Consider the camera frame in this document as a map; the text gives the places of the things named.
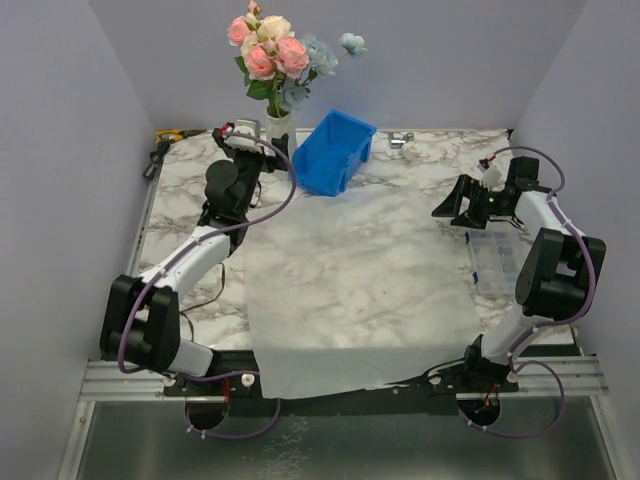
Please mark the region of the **white ribbed ceramic vase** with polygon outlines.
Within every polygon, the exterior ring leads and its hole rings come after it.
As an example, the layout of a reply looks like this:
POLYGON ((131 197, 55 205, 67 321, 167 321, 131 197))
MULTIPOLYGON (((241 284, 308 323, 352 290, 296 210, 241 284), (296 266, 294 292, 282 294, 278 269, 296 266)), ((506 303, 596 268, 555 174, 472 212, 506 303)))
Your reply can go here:
POLYGON ((290 160, 298 147, 295 121, 291 112, 283 117, 266 116, 266 138, 273 142, 276 140, 281 145, 280 149, 288 154, 290 160))

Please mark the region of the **small pink rose stem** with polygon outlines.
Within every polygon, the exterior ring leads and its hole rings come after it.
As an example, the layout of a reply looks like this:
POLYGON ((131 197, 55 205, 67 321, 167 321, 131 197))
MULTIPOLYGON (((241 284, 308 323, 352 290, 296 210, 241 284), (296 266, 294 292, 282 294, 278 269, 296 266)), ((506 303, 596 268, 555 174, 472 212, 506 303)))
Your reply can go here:
POLYGON ((251 32, 235 58, 244 75, 245 94, 266 101, 267 115, 283 118, 308 98, 315 70, 306 47, 292 36, 260 38, 251 32))

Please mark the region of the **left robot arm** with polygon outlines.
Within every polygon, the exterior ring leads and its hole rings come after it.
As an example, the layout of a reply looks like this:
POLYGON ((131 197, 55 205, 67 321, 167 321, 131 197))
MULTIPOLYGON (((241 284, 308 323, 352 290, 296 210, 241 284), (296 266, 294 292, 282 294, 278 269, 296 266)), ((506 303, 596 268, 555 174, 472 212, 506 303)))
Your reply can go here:
POLYGON ((210 270, 242 244, 252 221, 247 213, 263 173, 293 173, 289 136, 267 142, 256 124, 238 120, 213 131, 224 152, 205 173, 205 201, 187 240, 137 277, 118 276, 111 285, 100 335, 102 354, 121 372, 149 370, 187 377, 201 395, 214 393, 222 372, 219 353, 182 337, 180 304, 210 270))

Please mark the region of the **cream rose stem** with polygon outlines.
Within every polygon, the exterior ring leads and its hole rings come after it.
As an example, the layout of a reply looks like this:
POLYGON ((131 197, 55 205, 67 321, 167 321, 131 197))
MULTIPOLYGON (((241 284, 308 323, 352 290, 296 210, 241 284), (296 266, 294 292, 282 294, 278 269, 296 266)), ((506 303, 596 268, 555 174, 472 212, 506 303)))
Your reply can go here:
POLYGON ((258 19, 253 15, 247 14, 244 17, 240 17, 240 20, 242 25, 249 31, 240 46, 242 55, 247 55, 258 44, 269 44, 282 37, 295 36, 291 23, 283 16, 270 15, 263 19, 258 19))

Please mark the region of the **white wrapping paper sheet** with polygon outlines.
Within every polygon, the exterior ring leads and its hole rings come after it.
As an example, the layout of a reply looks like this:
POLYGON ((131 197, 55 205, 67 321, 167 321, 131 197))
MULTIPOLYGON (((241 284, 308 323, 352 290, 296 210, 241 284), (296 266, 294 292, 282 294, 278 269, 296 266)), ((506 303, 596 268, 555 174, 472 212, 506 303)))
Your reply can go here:
POLYGON ((480 319, 455 244, 414 187, 289 204, 241 247, 268 398, 379 387, 461 356, 480 319))

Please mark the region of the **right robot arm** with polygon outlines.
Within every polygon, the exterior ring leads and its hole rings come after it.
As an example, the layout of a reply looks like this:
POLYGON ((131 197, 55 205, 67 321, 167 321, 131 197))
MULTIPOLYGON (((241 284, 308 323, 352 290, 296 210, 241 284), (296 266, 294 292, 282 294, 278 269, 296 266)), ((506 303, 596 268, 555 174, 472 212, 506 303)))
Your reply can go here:
POLYGON ((453 226, 476 230, 497 217, 510 217, 534 237, 516 281, 515 306, 466 349, 460 379, 474 392, 485 390, 496 378, 505 380, 517 357, 544 330, 570 325, 589 311, 606 255, 603 240, 587 236, 564 214, 558 191, 541 185, 542 152, 529 147, 520 152, 510 160, 501 189, 491 184, 496 171, 493 160, 486 158, 480 162, 483 177, 459 176, 432 212, 453 226))

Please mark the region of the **blue plastic bin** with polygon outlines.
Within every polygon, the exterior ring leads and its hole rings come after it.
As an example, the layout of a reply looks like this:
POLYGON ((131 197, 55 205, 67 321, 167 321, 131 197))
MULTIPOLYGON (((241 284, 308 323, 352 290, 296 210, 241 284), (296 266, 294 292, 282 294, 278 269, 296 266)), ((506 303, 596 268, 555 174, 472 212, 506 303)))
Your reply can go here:
POLYGON ((294 153, 298 184, 315 195, 342 194, 368 161, 376 131, 368 123, 331 110, 294 153))

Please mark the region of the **blue flower stem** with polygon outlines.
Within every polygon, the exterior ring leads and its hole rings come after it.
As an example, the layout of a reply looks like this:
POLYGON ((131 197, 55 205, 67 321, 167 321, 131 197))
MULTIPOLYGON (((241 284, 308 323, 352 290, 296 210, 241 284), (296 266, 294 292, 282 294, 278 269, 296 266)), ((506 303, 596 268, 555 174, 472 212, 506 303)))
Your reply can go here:
POLYGON ((310 85, 314 80, 334 76, 343 57, 361 58, 368 51, 364 37, 350 32, 343 33, 339 38, 339 45, 344 51, 341 56, 313 34, 304 35, 300 43, 308 62, 300 72, 285 74, 280 82, 273 106, 278 118, 297 109, 309 97, 310 85))

